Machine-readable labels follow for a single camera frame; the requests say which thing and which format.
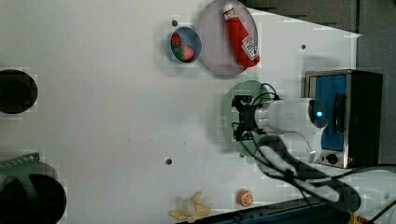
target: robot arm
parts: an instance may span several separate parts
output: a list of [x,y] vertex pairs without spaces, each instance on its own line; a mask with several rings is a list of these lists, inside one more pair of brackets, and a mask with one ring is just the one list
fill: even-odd
[[[251,154],[265,174],[366,219],[377,219],[396,204],[396,174],[391,171],[377,167],[331,177],[309,165],[319,159],[321,136],[327,125],[327,112],[320,102],[303,98],[254,107],[249,105],[250,100],[246,99],[247,106],[241,105],[246,110],[243,108],[240,113],[248,112],[244,119],[250,119],[248,126],[240,130],[241,136],[252,131],[275,133],[265,135],[257,145],[256,155]],[[237,141],[249,137],[246,134]]]

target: red ketchup bottle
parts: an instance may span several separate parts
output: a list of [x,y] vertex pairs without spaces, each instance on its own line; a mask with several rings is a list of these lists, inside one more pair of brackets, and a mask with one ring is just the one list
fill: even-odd
[[231,44],[233,45],[233,51],[239,63],[244,67],[253,67],[260,61],[257,45],[248,34],[247,29],[233,9],[233,5],[225,5],[223,11],[228,33],[230,34]]

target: orange toy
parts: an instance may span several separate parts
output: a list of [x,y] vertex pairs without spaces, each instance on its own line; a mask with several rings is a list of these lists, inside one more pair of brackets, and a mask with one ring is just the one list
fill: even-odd
[[253,195],[250,191],[243,189],[238,194],[238,202],[244,207],[249,207],[253,204]]

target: black bowl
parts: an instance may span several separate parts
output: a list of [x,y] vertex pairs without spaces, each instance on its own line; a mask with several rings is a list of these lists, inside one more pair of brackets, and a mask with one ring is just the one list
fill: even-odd
[[35,103],[38,91],[35,81],[18,70],[0,71],[0,111],[19,114]]
[[15,179],[0,192],[1,224],[56,224],[64,215],[66,208],[64,187],[47,175],[29,175],[29,177],[40,198],[40,212],[30,204],[20,180]]

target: table surface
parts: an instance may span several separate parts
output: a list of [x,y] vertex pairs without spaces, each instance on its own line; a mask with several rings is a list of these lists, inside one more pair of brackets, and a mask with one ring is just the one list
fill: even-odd
[[171,20],[194,25],[208,2],[0,1],[0,67],[23,67],[39,90],[35,110],[0,120],[0,154],[37,150],[58,171],[61,223],[172,223],[197,190],[211,216],[243,209],[241,188],[254,206],[301,197],[228,147],[222,97],[248,79],[300,97],[305,71],[355,67],[358,36],[250,10],[262,62],[219,78],[164,53]]

